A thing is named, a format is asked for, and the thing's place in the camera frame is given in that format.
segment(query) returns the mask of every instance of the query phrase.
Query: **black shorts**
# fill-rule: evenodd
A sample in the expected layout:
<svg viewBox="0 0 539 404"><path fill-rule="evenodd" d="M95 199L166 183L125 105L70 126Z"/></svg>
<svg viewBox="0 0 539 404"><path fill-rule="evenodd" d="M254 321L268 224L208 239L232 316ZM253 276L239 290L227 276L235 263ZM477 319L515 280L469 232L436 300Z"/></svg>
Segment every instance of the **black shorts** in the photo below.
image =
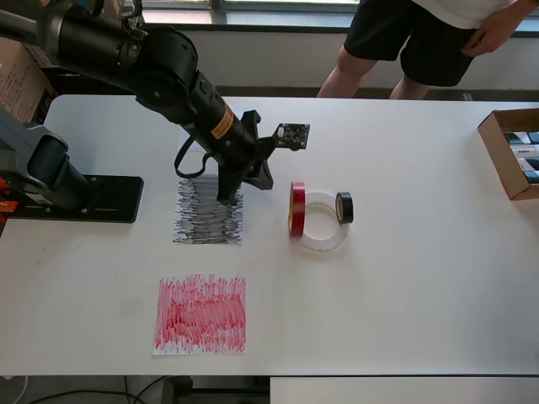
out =
<svg viewBox="0 0 539 404"><path fill-rule="evenodd" d="M440 21L411 0L361 0L344 48L352 56L395 61L401 53L404 74L415 82L452 87L473 58L461 48L475 29L458 29Z"/></svg>

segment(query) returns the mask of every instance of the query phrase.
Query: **red scribbles on paper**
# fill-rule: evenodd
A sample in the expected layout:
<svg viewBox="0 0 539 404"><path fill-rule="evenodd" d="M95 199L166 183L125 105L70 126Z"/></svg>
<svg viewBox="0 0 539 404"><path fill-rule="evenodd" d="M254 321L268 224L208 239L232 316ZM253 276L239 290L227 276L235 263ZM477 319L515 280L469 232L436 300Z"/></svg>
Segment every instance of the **red scribbles on paper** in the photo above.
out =
<svg viewBox="0 0 539 404"><path fill-rule="evenodd" d="M163 278L154 354L240 354L245 351L245 278Z"/></svg>

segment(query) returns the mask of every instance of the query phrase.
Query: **white shirt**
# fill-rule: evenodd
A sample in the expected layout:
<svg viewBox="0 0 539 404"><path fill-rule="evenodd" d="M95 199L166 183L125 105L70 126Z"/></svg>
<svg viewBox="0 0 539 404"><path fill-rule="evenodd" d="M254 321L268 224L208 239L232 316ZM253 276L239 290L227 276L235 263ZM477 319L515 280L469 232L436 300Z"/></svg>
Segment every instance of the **white shirt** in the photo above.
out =
<svg viewBox="0 0 539 404"><path fill-rule="evenodd" d="M412 0L436 18L461 29L478 28L490 15L514 0Z"/></svg>

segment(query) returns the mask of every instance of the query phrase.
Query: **clear tape roll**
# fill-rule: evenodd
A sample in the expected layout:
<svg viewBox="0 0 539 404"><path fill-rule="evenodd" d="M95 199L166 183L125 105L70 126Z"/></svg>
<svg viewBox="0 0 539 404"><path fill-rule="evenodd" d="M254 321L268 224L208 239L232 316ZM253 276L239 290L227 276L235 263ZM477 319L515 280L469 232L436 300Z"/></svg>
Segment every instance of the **clear tape roll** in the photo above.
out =
<svg viewBox="0 0 539 404"><path fill-rule="evenodd" d="M335 211L335 197L323 192L311 192L306 196L306 206L309 205L323 205L333 212L335 220L337 218L337 212ZM340 225L337 232L330 238L317 239L309 237L303 233L303 237L298 239L299 243L309 250L325 252L331 251L340 246L348 236L350 225Z"/></svg>

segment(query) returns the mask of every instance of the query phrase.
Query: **black scribbles on paper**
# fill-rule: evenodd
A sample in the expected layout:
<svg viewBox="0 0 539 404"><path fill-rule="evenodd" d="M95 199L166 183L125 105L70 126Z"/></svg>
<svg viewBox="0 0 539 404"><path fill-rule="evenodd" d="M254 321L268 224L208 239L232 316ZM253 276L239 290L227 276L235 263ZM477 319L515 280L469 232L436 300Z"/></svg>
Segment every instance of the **black scribbles on paper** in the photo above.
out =
<svg viewBox="0 0 539 404"><path fill-rule="evenodd" d="M243 232L243 191L237 204L217 202L217 176L201 175L179 180L174 213L174 242L182 244L241 244Z"/></svg>

